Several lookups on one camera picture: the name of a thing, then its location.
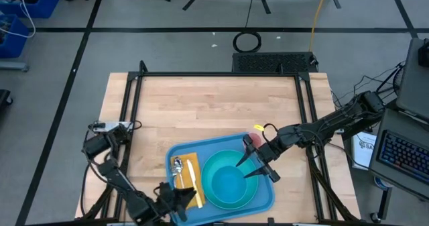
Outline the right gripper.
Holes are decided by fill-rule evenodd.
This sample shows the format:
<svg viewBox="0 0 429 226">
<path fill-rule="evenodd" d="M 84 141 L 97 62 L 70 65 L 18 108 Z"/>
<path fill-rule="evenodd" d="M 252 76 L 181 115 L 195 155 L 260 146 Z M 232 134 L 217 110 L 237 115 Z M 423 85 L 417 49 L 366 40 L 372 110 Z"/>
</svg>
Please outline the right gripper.
<svg viewBox="0 0 429 226">
<path fill-rule="evenodd" d="M 235 166 L 239 167 L 253 154 L 257 156 L 257 159 L 262 164 L 260 168 L 245 175 L 245 178 L 263 175 L 269 176 L 272 182 L 277 182 L 280 179 L 280 175 L 270 167 L 269 163 L 277 160 L 288 149 L 287 136 L 277 135 L 273 140 L 265 142 L 262 146 L 256 148 L 249 134 L 245 134 L 243 143 L 245 144 L 245 153 Z"/>
</svg>

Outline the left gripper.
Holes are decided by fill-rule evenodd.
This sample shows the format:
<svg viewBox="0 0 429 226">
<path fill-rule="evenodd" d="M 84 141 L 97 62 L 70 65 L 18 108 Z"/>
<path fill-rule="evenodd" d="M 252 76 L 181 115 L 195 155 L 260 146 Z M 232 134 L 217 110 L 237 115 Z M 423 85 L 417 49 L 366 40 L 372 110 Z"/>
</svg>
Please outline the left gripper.
<svg viewBox="0 0 429 226">
<path fill-rule="evenodd" d="M 168 183 L 161 182 L 154 193 L 161 215 L 177 213 L 182 221 L 187 220 L 186 208 L 196 194 L 194 188 L 171 188 Z"/>
</svg>

